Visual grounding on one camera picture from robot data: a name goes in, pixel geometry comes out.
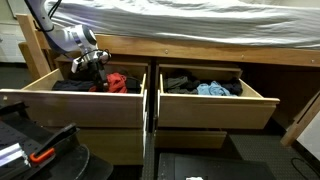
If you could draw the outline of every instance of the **red handle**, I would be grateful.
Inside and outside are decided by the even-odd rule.
[[[42,163],[46,159],[48,159],[50,156],[54,154],[54,148],[48,149],[46,152],[40,154],[40,156],[35,157],[34,153],[30,154],[30,159],[34,163]]]

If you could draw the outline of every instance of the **blue cloth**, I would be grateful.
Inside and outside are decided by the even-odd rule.
[[[200,84],[197,90],[199,95],[234,96],[216,81],[212,81],[210,86],[208,84]]]

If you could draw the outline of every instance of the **wooden post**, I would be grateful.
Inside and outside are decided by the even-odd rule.
[[[32,58],[29,47],[26,42],[19,43],[19,49],[27,63],[28,69],[31,73],[32,79],[35,81],[39,79],[41,76],[37,70],[35,61]]]
[[[313,118],[320,111],[320,92],[307,103],[306,107],[296,116],[295,121],[281,139],[281,144],[291,146],[292,143],[306,129]]]
[[[36,71],[39,73],[40,77],[43,77],[50,73],[51,70],[35,34],[33,17],[31,15],[17,15],[17,19],[23,35],[26,38]]]

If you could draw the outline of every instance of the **black floor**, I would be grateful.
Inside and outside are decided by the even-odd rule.
[[[0,89],[20,89],[30,82],[32,79],[25,65],[0,63]],[[139,179],[141,173],[143,179],[153,179],[156,174],[157,159],[159,154],[163,152],[261,161],[268,164],[277,179],[305,179],[292,165],[292,158],[306,161],[311,159],[311,164],[315,165],[314,167],[318,167],[319,161],[299,145],[295,146],[298,148],[283,147],[280,144],[282,133],[282,129],[270,121],[265,130],[230,131],[223,148],[219,150],[156,149],[153,151],[151,143],[150,147],[146,149],[143,173],[141,166],[116,166],[111,179]],[[307,179],[319,179],[305,163],[298,160],[293,163]]]

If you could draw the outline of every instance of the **white wall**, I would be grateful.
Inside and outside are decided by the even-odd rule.
[[[320,160],[320,112],[297,139],[309,152]]]
[[[24,36],[7,0],[0,0],[0,62],[25,62],[18,47],[22,41]]]

